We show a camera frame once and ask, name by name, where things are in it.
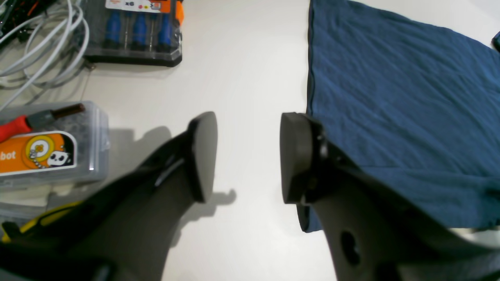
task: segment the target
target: screwdriver set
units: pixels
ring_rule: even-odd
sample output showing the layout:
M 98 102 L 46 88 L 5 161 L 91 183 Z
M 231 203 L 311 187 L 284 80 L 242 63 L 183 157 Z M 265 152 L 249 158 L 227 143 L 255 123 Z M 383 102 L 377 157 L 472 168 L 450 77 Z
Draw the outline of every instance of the screwdriver set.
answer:
M 174 67 L 182 60 L 180 0 L 83 0 L 91 63 Z
M 108 175 L 108 116 L 91 101 L 8 108 L 0 127 L 11 131 L 0 142 L 0 192 Z

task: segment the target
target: orange label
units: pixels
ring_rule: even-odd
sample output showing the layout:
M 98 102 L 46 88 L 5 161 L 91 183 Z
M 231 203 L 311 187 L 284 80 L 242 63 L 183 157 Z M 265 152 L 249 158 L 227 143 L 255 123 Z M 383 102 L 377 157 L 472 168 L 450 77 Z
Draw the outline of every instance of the orange label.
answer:
M 0 143 L 0 176 L 77 166 L 77 142 L 64 131 L 30 133 Z

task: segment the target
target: panda logo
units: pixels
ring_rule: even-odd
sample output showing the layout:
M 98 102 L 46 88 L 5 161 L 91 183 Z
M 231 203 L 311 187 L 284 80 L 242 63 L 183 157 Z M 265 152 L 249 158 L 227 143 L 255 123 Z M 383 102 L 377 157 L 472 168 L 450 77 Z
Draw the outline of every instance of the panda logo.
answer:
M 61 167 L 71 165 L 71 157 L 68 152 L 65 151 L 53 151 L 52 154 L 47 159 L 47 164 L 50 167 Z

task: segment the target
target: blue cloth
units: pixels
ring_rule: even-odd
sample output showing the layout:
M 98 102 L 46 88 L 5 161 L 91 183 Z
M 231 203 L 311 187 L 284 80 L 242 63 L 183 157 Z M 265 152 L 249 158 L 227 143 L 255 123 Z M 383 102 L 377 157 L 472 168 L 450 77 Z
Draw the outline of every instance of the blue cloth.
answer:
M 308 114 L 366 173 L 447 227 L 500 224 L 499 94 L 500 55 L 480 42 L 311 0 Z M 304 230 L 320 229 L 309 216 Z

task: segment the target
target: clear plastic box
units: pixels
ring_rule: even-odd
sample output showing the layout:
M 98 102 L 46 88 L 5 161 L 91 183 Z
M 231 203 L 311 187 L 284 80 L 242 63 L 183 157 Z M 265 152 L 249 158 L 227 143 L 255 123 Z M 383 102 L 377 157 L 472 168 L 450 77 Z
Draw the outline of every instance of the clear plastic box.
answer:
M 182 1 L 82 0 L 91 63 L 174 67 L 182 61 Z M 79 41 L 83 36 L 76 36 Z
M 0 124 L 44 110 L 55 110 L 76 102 L 60 102 L 13 107 L 0 112 Z M 64 169 L 38 169 L 20 174 L 0 173 L 0 191 L 16 190 L 52 183 L 87 183 L 104 180 L 108 175 L 109 128 L 108 116 L 91 101 L 82 101 L 85 111 L 63 117 L 33 133 L 62 131 L 77 144 L 75 163 Z

